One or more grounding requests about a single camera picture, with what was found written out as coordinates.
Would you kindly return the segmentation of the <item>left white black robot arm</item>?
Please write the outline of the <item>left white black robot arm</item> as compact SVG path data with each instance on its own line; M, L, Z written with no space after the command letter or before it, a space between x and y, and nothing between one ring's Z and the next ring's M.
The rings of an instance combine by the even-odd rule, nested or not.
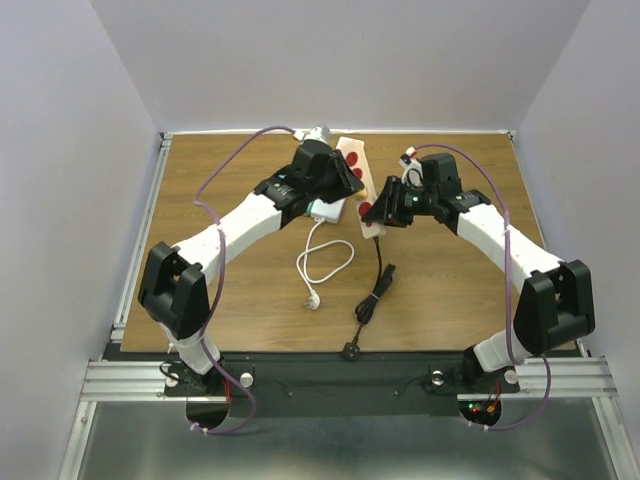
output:
M302 216L313 201L334 203L368 191L341 151L304 140L290 164L260 181L224 217L214 217L212 225L174 246L160 242L151 248L138 301L177 349L199 393L213 393L222 384L220 353L206 336L220 301L209 297L209 284L224 282L231 260Z

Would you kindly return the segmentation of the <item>white multicolour power strip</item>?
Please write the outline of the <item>white multicolour power strip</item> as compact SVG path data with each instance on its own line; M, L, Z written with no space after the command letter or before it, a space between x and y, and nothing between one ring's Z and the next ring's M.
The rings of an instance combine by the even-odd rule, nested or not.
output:
M307 209L307 215L316 221L337 224L342 216L345 199L326 203L320 199L314 200Z

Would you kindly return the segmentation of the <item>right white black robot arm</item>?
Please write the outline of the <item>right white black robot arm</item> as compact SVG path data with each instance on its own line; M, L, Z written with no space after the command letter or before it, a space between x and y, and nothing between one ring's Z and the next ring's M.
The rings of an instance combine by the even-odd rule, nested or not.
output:
M417 216L430 216L481 251L503 271L506 291L519 295L506 303L508 325L464 351L460 378L466 387L482 390L496 371L594 331L591 272L582 261L547 252L507 224L486 195L464 189L453 155L406 154L401 162L421 172L388 177L362 220L404 228Z

